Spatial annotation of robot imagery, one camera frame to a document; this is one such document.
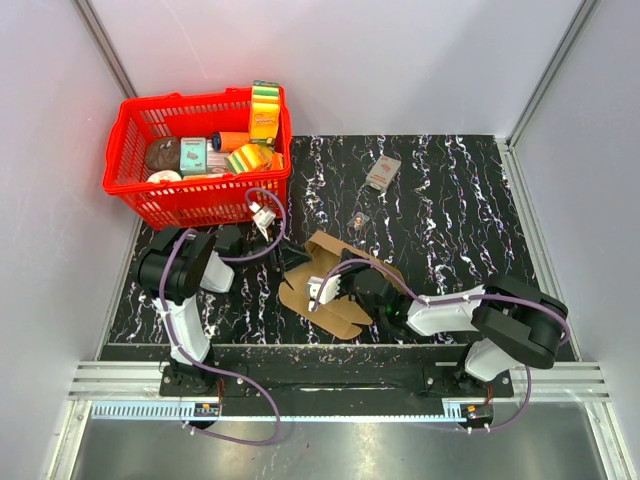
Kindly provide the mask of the brown cardboard box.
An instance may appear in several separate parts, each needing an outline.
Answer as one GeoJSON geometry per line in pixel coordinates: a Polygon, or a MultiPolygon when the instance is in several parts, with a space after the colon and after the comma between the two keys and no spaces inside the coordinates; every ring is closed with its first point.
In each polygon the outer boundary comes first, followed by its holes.
{"type": "Polygon", "coordinates": [[[374,305],[374,287],[358,287],[359,274],[385,279],[396,289],[404,280],[395,267],[323,231],[307,240],[305,252],[310,260],[284,274],[280,302],[341,340],[374,323],[366,311],[374,305]]]}

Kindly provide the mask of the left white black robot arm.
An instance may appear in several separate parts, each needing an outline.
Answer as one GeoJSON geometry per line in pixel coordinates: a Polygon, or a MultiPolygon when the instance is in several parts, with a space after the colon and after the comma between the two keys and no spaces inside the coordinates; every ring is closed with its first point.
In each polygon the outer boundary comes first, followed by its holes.
{"type": "Polygon", "coordinates": [[[210,342],[197,307],[199,291],[228,293],[238,265],[265,262],[283,275],[310,261],[304,247],[286,238],[249,243],[235,225],[213,234],[177,227],[159,231],[138,259],[135,277],[162,316],[172,360],[187,365],[182,384],[201,396],[211,392],[217,381],[215,369],[204,363],[210,342]]]}

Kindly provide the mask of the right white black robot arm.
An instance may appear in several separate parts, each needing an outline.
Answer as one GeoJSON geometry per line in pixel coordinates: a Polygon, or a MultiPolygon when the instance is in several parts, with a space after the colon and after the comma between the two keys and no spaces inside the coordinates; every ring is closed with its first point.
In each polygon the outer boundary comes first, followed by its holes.
{"type": "Polygon", "coordinates": [[[509,276],[493,276],[464,292],[418,295],[388,268],[350,259],[329,275],[333,285],[322,301],[342,296],[357,303],[395,336],[431,337],[477,332],[449,381],[476,396],[500,374],[518,367],[550,369],[568,342],[568,308],[559,300],[509,276]]]}

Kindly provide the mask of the grey card box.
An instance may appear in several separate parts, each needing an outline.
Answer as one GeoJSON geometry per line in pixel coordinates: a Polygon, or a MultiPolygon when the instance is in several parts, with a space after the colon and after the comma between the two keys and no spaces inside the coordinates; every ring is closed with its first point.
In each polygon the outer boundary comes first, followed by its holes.
{"type": "Polygon", "coordinates": [[[386,192],[396,177],[401,161],[381,155],[366,175],[365,184],[377,191],[386,192]]]}

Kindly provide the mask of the pink white flat box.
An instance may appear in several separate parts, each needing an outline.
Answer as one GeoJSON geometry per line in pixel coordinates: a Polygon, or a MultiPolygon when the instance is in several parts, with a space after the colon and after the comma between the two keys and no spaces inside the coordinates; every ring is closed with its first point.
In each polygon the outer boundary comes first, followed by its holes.
{"type": "Polygon", "coordinates": [[[227,154],[215,151],[212,141],[206,141],[206,170],[208,174],[224,174],[229,171],[227,165],[227,154]]]}

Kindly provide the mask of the teal small box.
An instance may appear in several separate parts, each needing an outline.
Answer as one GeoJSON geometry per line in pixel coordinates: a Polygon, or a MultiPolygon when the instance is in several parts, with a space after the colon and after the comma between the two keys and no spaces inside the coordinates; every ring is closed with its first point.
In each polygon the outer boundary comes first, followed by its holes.
{"type": "Polygon", "coordinates": [[[205,137],[183,137],[181,139],[179,168],[182,176],[206,173],[207,139],[205,137]]]}

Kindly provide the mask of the orange snack packet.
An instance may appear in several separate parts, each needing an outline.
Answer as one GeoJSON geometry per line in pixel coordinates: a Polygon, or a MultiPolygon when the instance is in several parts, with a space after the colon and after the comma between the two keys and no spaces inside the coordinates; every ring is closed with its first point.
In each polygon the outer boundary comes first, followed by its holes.
{"type": "Polygon", "coordinates": [[[281,153],[274,152],[273,155],[271,156],[269,165],[270,165],[269,169],[271,171],[282,170],[284,168],[283,155],[281,153]]]}

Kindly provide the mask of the lying yellow green sponge pack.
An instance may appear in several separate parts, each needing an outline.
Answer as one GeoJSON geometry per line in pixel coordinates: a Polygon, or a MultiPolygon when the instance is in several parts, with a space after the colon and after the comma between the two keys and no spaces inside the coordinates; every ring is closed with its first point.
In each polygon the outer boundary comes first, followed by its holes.
{"type": "Polygon", "coordinates": [[[226,156],[228,170],[235,174],[251,173],[268,169],[271,166],[274,151],[261,144],[245,144],[226,156]]]}

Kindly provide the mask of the red plastic shopping basket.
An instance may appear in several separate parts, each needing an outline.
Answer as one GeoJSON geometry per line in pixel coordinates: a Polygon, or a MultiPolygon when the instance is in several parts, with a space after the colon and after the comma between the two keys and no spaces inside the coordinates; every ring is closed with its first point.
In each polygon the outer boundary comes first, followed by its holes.
{"type": "Polygon", "coordinates": [[[163,137],[209,137],[216,131],[239,132],[250,119],[251,89],[229,87],[199,95],[170,93],[127,99],[121,103],[111,129],[102,187],[127,204],[149,226],[200,227],[249,222],[245,192],[260,187],[288,200],[292,171],[292,121],[286,90],[280,90],[281,110],[275,150],[283,155],[281,170],[226,174],[218,178],[151,183],[145,154],[163,137]]]}

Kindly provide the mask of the orange cylinder can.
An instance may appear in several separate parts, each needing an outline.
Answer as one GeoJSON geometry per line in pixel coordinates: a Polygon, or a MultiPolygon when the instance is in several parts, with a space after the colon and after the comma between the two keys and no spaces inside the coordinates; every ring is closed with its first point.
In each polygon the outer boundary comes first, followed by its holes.
{"type": "Polygon", "coordinates": [[[248,132],[216,131],[211,136],[213,150],[222,153],[233,152],[249,142],[248,132]]]}

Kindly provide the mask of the white round tape roll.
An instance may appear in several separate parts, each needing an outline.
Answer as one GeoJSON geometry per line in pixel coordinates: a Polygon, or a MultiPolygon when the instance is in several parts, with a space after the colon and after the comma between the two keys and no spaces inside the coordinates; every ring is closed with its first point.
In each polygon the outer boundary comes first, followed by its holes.
{"type": "Polygon", "coordinates": [[[154,172],[147,179],[149,183],[160,184],[164,182],[179,182],[182,180],[181,175],[174,170],[162,170],[154,172]]]}

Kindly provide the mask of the tall yellow green sponge pack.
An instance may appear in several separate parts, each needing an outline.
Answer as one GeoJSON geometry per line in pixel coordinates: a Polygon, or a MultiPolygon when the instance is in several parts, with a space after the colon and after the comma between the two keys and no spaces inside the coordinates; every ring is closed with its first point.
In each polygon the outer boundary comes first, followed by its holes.
{"type": "Polygon", "coordinates": [[[263,80],[254,81],[249,117],[249,136],[253,143],[275,145],[280,108],[280,86],[263,80]]]}

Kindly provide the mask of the brown round bread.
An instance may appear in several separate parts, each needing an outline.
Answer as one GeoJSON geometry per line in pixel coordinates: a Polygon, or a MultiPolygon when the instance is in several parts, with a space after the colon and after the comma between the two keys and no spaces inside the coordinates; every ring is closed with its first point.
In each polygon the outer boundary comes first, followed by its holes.
{"type": "Polygon", "coordinates": [[[180,167],[181,143],[178,137],[163,137],[152,142],[145,153],[145,166],[153,172],[177,171],[180,167]]]}

